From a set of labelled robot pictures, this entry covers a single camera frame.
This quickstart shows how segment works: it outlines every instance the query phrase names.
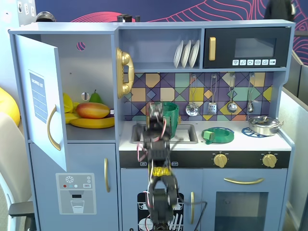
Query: purple wall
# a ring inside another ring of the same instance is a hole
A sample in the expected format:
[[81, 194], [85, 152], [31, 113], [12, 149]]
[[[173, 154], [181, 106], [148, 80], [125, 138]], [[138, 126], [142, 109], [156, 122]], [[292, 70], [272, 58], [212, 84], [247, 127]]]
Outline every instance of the purple wall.
[[[143, 22], [263, 19], [268, 0], [36, 0], [37, 12], [49, 11], [59, 22], [112, 22], [121, 13]], [[308, 1], [293, 0], [297, 30], [308, 30]], [[308, 64], [308, 38], [295, 38], [294, 50]]]

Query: gold telephone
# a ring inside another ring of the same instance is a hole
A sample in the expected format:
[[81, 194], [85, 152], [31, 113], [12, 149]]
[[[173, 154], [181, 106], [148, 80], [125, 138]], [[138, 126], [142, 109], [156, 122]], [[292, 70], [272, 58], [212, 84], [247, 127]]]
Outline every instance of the gold telephone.
[[[128, 66], [128, 82], [124, 82], [124, 65]], [[130, 55], [116, 49], [116, 75], [117, 75], [117, 97], [120, 99], [128, 94], [133, 86], [135, 71]]]

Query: silver pot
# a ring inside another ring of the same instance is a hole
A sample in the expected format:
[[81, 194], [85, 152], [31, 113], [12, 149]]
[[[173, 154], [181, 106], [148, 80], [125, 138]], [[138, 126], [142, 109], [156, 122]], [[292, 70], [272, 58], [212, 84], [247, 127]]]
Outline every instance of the silver pot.
[[255, 116], [248, 120], [249, 128], [263, 136], [273, 136], [283, 125], [283, 122], [279, 122], [277, 119], [273, 119], [267, 116]]

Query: colorful tile backsplash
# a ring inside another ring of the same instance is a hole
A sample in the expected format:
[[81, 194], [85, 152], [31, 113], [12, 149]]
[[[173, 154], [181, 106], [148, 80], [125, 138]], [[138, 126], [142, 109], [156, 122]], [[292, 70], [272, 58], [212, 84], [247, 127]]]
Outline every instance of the colorful tile backsplash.
[[[190, 83], [190, 76], [196, 75]], [[252, 100], [254, 111], [247, 112], [249, 73], [235, 74], [233, 100], [237, 111], [230, 113], [227, 104], [230, 101], [230, 73], [215, 73], [217, 83], [213, 80], [212, 90], [217, 90], [214, 102], [217, 103], [217, 114], [208, 115], [208, 104], [212, 102], [211, 75], [212, 73], [138, 73], [131, 92], [124, 96], [125, 119], [146, 120], [148, 102], [170, 101], [180, 107], [182, 120], [245, 120], [247, 114], [268, 115], [273, 84], [273, 73], [255, 73], [256, 79], [251, 80]], [[200, 107], [199, 115], [188, 116], [185, 108], [193, 100], [192, 92], [196, 84], [194, 102]]]

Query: cabinet handle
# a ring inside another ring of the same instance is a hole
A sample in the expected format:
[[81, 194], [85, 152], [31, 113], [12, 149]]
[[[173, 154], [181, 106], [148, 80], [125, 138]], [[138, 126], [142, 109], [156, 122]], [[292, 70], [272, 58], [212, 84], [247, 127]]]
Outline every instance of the cabinet handle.
[[214, 61], [215, 56], [216, 56], [216, 38], [210, 37], [210, 47], [209, 47], [208, 59], [210, 61]]
[[255, 180], [255, 181], [238, 181], [238, 180], [234, 180], [234, 179], [231, 179], [231, 178], [224, 178], [224, 180], [227, 181], [227, 182], [233, 183], [233, 184], [249, 185], [249, 184], [259, 184], [262, 181], [264, 181], [265, 179], [264, 178], [259, 178], [259, 179]]
[[105, 185], [107, 192], [110, 192], [109, 184], [108, 184], [108, 159], [105, 158]]
[[194, 193], [191, 192], [191, 200], [192, 200], [192, 217], [191, 217], [191, 224], [193, 224], [193, 218], [194, 218]]
[[54, 105], [53, 110], [51, 111], [50, 115], [47, 118], [47, 134], [48, 134], [48, 139], [50, 141], [50, 143], [57, 149], [57, 150], [61, 150], [60, 145], [52, 138], [51, 133], [50, 133], [50, 122], [51, 122], [51, 118], [53, 116], [53, 114], [56, 112], [57, 107], [56, 105]]
[[[128, 66], [128, 82], [124, 82], [124, 65]], [[134, 64], [130, 55], [116, 49], [116, 75], [117, 75], [117, 97], [120, 99], [128, 94], [133, 86], [135, 71]]]

